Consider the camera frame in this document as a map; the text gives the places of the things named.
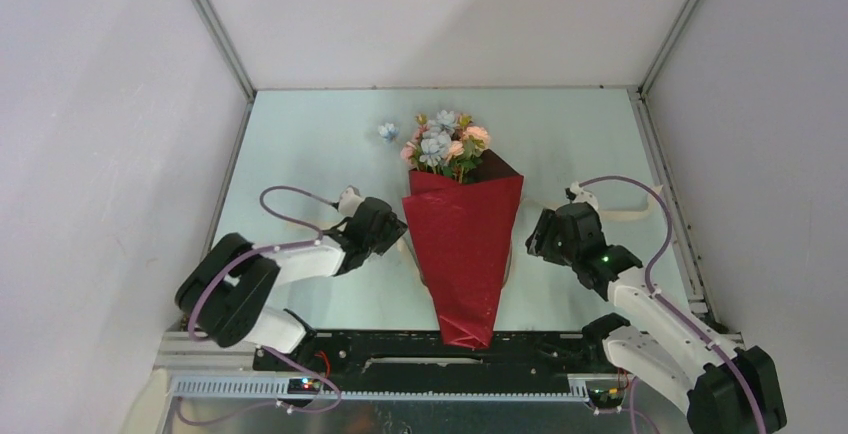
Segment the red wrapping paper sheet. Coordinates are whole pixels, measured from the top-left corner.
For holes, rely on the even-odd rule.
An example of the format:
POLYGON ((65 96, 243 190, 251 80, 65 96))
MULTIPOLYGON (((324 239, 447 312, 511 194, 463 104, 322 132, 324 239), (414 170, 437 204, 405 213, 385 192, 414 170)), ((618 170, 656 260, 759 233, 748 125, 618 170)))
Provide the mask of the red wrapping paper sheet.
POLYGON ((442 341, 479 350, 493 338, 524 178, 491 150, 470 177, 411 170, 402 206, 442 341))

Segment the blue flower stem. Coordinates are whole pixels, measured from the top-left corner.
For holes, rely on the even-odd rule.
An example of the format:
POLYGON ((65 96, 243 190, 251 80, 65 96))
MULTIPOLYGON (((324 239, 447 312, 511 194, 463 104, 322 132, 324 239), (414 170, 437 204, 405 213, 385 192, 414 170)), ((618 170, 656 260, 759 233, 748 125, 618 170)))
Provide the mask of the blue flower stem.
POLYGON ((423 124, 418 161, 430 168, 446 166, 453 135, 459 129, 459 114, 441 110, 423 124))

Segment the cream ribbon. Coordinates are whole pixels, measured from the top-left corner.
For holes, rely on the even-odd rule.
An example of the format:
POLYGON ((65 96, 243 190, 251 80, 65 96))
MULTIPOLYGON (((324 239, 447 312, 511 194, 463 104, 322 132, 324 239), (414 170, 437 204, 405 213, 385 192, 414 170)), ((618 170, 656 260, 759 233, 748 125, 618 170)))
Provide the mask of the cream ribbon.
MULTIPOLYGON (((638 209, 638 210, 636 210, 636 209, 630 209, 630 210, 628 210, 628 209, 600 209, 600 211, 599 211, 600 218, 602 220, 605 220, 605 221, 621 222, 621 223, 635 222, 635 221, 645 219, 653 211, 655 211, 659 208, 659 202, 653 197, 653 194, 657 194, 657 195, 661 194, 662 189, 663 189, 662 185, 651 186, 649 188, 648 193, 645 195, 646 206, 644 208, 641 208, 641 209, 638 209)), ((529 196, 524 195, 521 199, 520 206, 525 207, 525 206, 530 206, 530 205, 533 205, 533 206, 539 207, 539 208, 549 208, 549 209, 554 208, 554 206, 551 202, 542 202, 542 201, 539 201, 537 199, 533 199, 529 196)), ((418 273, 418 278, 419 278, 421 284, 424 287, 426 287, 427 282, 425 280, 423 271, 422 271, 422 269, 421 269, 421 267, 418 263, 418 260, 415 256, 415 253, 413 252, 412 247, 410 246, 410 243, 406 240, 405 237, 401 237, 395 243, 395 249, 400 254, 400 256, 403 260, 403 263, 407 267, 415 269, 415 271, 418 273)), ((513 244, 510 244, 510 250, 509 250, 508 259, 507 259, 507 266, 506 266, 506 269, 505 269, 505 272, 504 272, 502 286, 505 286, 508 283, 508 280, 509 280, 509 277, 510 277, 510 274, 511 274, 513 267, 514 267, 513 244)))

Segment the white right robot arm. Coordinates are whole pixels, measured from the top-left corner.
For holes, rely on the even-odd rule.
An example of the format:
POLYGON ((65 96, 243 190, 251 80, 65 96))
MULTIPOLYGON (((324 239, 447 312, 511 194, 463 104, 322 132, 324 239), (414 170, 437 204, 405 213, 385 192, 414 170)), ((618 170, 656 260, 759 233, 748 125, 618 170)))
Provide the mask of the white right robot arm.
POLYGON ((776 433, 787 424, 775 363, 682 311, 650 280, 642 261, 607 243, 599 213, 585 202, 542 210, 527 252, 566 266, 615 307, 583 329, 585 365, 613 366, 662 394, 694 433, 776 433))

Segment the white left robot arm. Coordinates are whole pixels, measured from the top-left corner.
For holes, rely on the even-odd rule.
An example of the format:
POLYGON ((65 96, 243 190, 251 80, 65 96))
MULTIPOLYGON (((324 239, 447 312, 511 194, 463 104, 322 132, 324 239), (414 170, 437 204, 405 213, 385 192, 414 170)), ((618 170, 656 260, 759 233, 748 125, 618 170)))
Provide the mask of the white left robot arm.
POLYGON ((221 348, 249 342, 277 351, 292 370, 311 366, 311 327, 293 311, 271 306, 271 294, 297 281, 348 274, 408 230, 388 203, 374 197, 350 192, 332 206, 341 221, 329 228, 311 225, 311 239, 259 246, 239 233, 223 236, 175 294, 196 338, 221 348))

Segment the peach rose stem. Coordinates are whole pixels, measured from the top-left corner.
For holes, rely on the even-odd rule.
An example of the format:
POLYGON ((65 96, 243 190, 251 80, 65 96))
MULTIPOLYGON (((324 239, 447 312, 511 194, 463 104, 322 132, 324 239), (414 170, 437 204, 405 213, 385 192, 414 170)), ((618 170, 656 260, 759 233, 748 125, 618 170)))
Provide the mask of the peach rose stem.
POLYGON ((455 121, 442 174, 466 183, 471 180, 471 172, 482 163, 482 154, 489 149, 491 136, 484 127, 475 124, 469 114, 458 114, 455 121))

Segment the pink rose stem with blue bud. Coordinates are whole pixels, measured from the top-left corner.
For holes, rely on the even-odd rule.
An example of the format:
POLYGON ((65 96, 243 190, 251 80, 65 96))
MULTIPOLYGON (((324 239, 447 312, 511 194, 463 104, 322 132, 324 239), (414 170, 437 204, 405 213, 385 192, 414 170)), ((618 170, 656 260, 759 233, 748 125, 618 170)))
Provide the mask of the pink rose stem with blue bud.
POLYGON ((383 123, 377 127, 380 138, 387 144, 394 143, 399 135, 399 129, 394 123, 383 123))

